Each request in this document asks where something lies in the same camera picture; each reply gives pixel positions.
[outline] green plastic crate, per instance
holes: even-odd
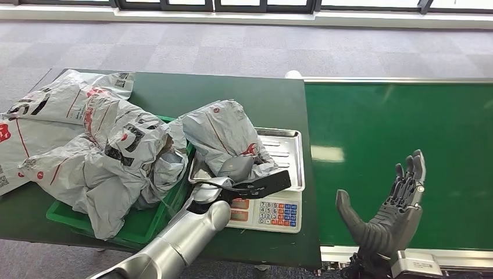
[[[174,118],[158,116],[164,122],[170,122]],[[193,146],[187,145],[187,154],[193,154]],[[188,182],[186,174],[182,180],[166,195],[158,206],[145,210],[131,208],[125,217],[125,224],[118,234],[109,239],[109,242],[123,245],[130,248],[140,249],[150,242],[154,236],[164,228],[164,226],[176,214],[188,192]],[[63,202],[55,201],[47,211],[48,220],[66,224],[72,227],[75,233],[94,237],[89,216],[80,212],[75,212],[72,207]]]

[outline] robotic arm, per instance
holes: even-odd
[[[406,171],[395,166],[396,177],[388,198],[365,223],[351,207],[349,195],[339,189],[335,205],[359,250],[341,270],[345,279],[397,277],[442,278],[433,255],[405,251],[413,238],[423,209],[426,168],[421,150],[406,158]]]
[[[401,164],[395,166],[396,177],[389,196],[368,223],[353,210],[348,193],[337,190],[337,211],[359,245],[360,253],[391,257],[406,249],[413,238],[423,213],[419,203],[424,192],[426,168],[421,150],[408,156],[406,164],[405,173]]]
[[[227,225],[233,199],[260,199],[291,186],[287,170],[244,181],[252,166],[250,156],[227,160],[218,177],[195,186],[190,199],[144,249],[88,279],[178,278]]]

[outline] digital weighing scale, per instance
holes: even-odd
[[[294,130],[256,128],[262,144],[281,170],[290,173],[291,187],[263,199],[236,199],[231,204],[228,227],[298,233],[301,229],[302,191],[305,189],[301,133]],[[188,181],[214,177],[203,156],[195,153]]]

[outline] grey carpet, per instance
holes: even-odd
[[[292,26],[0,21],[0,112],[51,68],[283,77],[493,77],[493,33]],[[116,251],[0,240],[0,278],[85,278]],[[183,278],[312,278],[199,260]],[[337,277],[326,273],[324,278]]]

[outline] package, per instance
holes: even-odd
[[[183,177],[187,143],[179,122],[172,132],[156,116],[112,94],[94,94],[85,105],[85,133],[30,156],[20,169],[57,200],[88,214],[94,235],[108,239],[133,205],[152,206]]]
[[[186,138],[215,175],[227,159],[239,155],[256,158],[249,178],[266,176],[277,168],[239,103],[217,101],[179,119]]]
[[[63,146],[83,132],[81,125],[0,117],[0,195],[29,182],[19,170],[26,158]]]
[[[85,101],[94,94],[129,99],[135,73],[90,74],[67,70],[42,89],[14,103],[8,117],[81,124]]]
[[[104,149],[104,168],[127,187],[143,190],[147,203],[164,198],[188,163],[180,125],[172,138],[170,125],[127,101],[100,94],[87,104],[84,126]]]

